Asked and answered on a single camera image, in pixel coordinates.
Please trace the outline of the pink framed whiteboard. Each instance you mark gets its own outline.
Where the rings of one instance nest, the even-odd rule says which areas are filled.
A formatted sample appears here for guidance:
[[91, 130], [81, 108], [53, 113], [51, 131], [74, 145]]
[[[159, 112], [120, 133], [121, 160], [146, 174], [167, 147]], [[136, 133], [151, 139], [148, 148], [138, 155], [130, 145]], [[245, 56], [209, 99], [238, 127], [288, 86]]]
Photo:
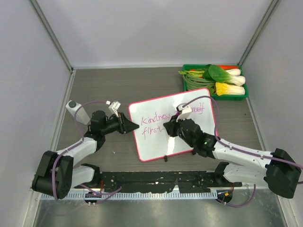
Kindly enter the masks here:
[[209, 90], [201, 88], [130, 104], [130, 119], [139, 125], [134, 130], [139, 159], [147, 162], [192, 150], [181, 138], [170, 137], [163, 126], [171, 117], [177, 117], [180, 104], [192, 109], [187, 119], [198, 124], [203, 132], [214, 134], [215, 116], [209, 96]]

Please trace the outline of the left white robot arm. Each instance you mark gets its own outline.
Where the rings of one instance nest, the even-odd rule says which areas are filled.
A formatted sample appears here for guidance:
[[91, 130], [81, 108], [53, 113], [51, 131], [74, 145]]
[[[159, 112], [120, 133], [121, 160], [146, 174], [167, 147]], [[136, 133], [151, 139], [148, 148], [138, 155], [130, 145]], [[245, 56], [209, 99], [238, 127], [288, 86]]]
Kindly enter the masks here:
[[75, 144], [59, 150], [46, 151], [40, 160], [32, 181], [32, 189], [56, 200], [63, 199], [70, 189], [84, 185], [95, 189], [100, 185], [100, 168], [91, 164], [75, 167], [85, 157], [99, 151], [106, 141], [106, 135], [119, 132], [127, 134], [139, 128], [123, 113], [107, 117], [104, 111], [92, 114], [88, 130]]

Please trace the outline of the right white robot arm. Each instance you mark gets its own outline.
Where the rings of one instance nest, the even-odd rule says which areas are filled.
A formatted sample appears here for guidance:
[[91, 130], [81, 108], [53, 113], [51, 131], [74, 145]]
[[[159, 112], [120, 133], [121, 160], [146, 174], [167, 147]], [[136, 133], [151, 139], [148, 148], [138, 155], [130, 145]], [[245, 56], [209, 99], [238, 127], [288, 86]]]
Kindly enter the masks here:
[[193, 154], [225, 160], [214, 174], [220, 187], [228, 183], [249, 183], [267, 186], [273, 193], [292, 199], [299, 184], [302, 166], [295, 163], [283, 149], [261, 151], [227, 142], [215, 134], [203, 132], [191, 119], [178, 120], [173, 116], [164, 128], [170, 137], [179, 137]]

